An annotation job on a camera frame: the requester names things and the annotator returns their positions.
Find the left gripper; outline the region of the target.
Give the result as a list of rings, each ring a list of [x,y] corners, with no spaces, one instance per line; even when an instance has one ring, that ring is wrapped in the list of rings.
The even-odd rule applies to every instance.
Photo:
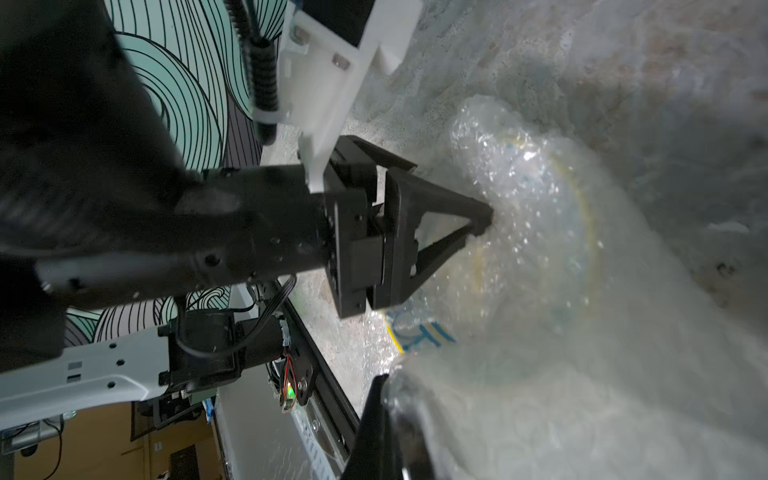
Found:
[[[229,193],[237,211],[176,216],[159,252],[113,251],[38,262],[43,291],[80,309],[99,309],[324,269],[342,318],[363,313],[382,274],[382,241],[369,230],[378,167],[417,165],[361,137],[341,136],[311,193],[299,165],[208,173],[211,193]]]

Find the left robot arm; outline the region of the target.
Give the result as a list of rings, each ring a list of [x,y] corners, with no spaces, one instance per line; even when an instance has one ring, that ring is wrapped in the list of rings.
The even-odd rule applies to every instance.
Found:
[[[276,311],[190,294],[323,269],[341,317],[406,302],[492,218],[342,128],[419,1],[1,5],[1,425],[193,392],[285,358]]]

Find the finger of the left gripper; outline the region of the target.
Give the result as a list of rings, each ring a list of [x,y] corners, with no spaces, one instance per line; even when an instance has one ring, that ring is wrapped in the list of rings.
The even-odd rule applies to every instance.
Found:
[[[382,280],[368,291],[372,309],[406,302],[438,269],[491,225],[486,203],[401,169],[385,175],[372,231],[383,239]]]

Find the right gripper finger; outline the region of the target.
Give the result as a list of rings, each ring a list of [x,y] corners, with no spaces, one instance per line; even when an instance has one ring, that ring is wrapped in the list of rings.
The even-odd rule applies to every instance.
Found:
[[[371,384],[354,447],[342,479],[431,479],[432,462],[422,432],[385,404],[388,374]]]

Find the yellow patterned ceramic bowl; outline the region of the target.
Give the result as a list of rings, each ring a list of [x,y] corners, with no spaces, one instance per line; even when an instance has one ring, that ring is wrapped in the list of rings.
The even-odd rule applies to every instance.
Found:
[[[586,306],[600,246],[578,175],[589,152],[558,134],[505,127],[451,134],[450,160],[431,178],[456,180],[487,202],[492,224],[404,305],[383,313],[398,350],[464,343],[506,319],[559,320]]]

